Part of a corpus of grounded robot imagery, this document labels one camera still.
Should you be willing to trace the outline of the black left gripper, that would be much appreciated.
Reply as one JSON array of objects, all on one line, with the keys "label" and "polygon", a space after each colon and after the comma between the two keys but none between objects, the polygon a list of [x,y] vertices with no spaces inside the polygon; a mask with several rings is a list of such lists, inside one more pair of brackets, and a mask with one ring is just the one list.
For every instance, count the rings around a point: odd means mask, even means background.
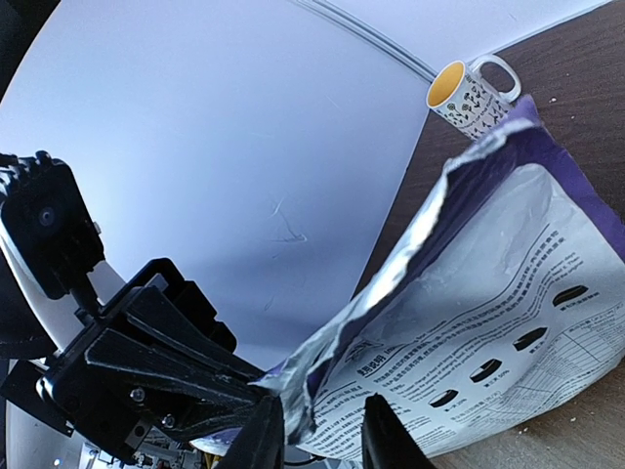
[{"label": "black left gripper", "polygon": [[171,260],[152,260],[43,374],[42,399],[126,464],[152,428],[177,442],[234,428],[237,396],[269,392],[215,316]]}]

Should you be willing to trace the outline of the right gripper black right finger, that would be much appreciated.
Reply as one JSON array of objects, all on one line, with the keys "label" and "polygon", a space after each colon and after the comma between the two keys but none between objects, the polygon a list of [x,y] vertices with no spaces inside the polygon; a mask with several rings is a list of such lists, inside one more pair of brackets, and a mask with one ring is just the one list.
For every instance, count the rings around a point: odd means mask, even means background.
[{"label": "right gripper black right finger", "polygon": [[379,394],[365,400],[361,449],[365,469],[436,469]]}]

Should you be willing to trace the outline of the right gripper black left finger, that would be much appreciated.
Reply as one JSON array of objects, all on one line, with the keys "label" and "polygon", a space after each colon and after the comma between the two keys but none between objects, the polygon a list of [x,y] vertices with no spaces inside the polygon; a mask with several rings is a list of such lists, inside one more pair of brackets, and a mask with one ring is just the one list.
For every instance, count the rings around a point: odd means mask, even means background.
[{"label": "right gripper black left finger", "polygon": [[279,397],[264,397],[222,459],[223,469],[282,469],[284,420]]}]

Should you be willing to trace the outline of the purple pet food bag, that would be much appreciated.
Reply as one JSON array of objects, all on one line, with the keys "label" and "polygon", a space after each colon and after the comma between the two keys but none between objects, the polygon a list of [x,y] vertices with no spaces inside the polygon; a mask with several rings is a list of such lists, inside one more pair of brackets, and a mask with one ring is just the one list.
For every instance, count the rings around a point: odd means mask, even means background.
[{"label": "purple pet food bag", "polygon": [[563,405],[623,356],[623,221],[523,97],[445,162],[380,271],[260,385],[308,452],[359,459],[379,394],[438,456]]}]

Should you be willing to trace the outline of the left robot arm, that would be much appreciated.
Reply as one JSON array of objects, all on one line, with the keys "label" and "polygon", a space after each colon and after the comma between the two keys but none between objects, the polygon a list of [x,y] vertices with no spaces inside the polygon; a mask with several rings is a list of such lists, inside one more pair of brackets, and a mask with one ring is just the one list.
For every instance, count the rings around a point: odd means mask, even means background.
[{"label": "left robot arm", "polygon": [[151,431],[223,436],[225,468],[277,468],[279,403],[198,285],[167,258],[132,279],[104,247],[69,166],[40,150],[1,157],[1,394],[126,465]]}]

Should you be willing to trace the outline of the white patterned mug yellow inside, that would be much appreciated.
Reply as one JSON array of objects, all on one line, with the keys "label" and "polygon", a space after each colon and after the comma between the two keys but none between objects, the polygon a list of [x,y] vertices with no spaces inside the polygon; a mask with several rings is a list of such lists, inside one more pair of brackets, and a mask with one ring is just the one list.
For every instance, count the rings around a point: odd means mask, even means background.
[{"label": "white patterned mug yellow inside", "polygon": [[[488,82],[481,69],[499,66],[512,80],[509,91]],[[507,62],[495,55],[478,57],[470,64],[456,61],[444,68],[431,84],[428,108],[472,141],[479,140],[499,125],[521,95],[521,81]]]}]

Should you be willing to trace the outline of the left aluminium corner post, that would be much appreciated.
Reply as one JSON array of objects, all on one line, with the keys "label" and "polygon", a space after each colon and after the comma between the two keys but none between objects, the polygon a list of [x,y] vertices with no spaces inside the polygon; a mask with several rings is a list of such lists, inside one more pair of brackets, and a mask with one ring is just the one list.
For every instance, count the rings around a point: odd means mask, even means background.
[{"label": "left aluminium corner post", "polygon": [[336,6],[330,1],[296,0],[293,4],[332,23],[405,67],[422,81],[430,84],[436,71],[413,53],[396,43],[378,29]]}]

